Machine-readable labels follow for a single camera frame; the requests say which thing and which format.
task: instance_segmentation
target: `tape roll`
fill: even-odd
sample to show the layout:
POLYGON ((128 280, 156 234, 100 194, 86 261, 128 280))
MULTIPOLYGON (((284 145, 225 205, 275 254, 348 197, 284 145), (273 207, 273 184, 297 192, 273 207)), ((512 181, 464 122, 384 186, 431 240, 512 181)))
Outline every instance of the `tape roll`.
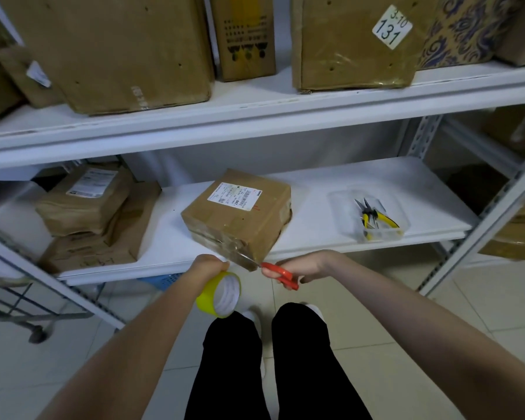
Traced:
POLYGON ((223 271, 207 282, 196 298, 199 310, 219 318, 229 317, 241 296, 241 282, 236 274, 223 271))

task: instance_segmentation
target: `cart wheel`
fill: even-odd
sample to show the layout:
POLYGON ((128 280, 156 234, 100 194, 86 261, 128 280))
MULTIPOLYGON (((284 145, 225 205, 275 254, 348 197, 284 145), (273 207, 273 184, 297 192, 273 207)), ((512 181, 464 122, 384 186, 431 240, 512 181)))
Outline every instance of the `cart wheel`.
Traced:
POLYGON ((29 337, 29 343, 35 343, 35 345, 38 345, 39 343, 44 342, 49 338, 49 334, 45 332, 43 327, 37 326, 35 327, 35 330, 31 333, 31 336, 29 337))

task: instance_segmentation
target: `red scissors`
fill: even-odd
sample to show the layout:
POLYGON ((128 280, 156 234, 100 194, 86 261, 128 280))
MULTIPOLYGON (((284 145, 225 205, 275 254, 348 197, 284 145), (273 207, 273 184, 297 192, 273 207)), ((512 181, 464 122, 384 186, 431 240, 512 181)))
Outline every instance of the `red scissors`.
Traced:
POLYGON ((241 254, 237 252, 237 254, 243 256, 244 258, 248 259, 255 265, 258 265, 260 268, 266 268, 267 270, 272 271, 273 273, 280 274, 280 277, 276 278, 279 282, 284 284, 285 286, 288 286, 289 288, 293 290, 299 290, 300 285, 297 283, 297 281, 294 279, 294 275, 290 272, 285 270, 282 267, 279 267, 278 265, 271 264, 269 262, 261 262, 260 264, 258 262, 253 261, 251 258, 249 258, 247 255, 241 254))

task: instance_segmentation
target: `label with number 131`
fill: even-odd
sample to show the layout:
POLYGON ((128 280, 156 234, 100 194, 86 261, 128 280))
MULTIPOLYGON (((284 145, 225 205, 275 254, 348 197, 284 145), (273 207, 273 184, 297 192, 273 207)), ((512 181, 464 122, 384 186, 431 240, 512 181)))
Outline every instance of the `label with number 131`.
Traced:
POLYGON ((412 23, 400 10, 391 5, 373 27, 373 34, 394 50, 412 29, 412 23))

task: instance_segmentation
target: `gold patterned box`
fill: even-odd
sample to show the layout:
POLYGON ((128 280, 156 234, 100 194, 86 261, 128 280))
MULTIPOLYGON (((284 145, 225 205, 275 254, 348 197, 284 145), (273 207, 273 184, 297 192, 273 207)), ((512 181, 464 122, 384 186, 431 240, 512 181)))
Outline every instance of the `gold patterned box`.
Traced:
POLYGON ((524 0, 440 0, 418 69, 488 62, 524 0))

